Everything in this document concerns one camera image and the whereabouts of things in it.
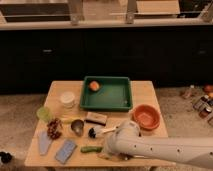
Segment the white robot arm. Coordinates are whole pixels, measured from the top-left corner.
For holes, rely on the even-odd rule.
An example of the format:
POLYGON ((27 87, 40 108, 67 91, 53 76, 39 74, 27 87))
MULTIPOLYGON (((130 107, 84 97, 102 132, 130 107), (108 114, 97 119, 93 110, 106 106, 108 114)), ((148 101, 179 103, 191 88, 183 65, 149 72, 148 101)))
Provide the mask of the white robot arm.
POLYGON ((213 169, 213 138, 180 138, 140 136, 139 125, 122 122, 104 141, 104 152, 110 155, 146 156, 201 168, 213 169))

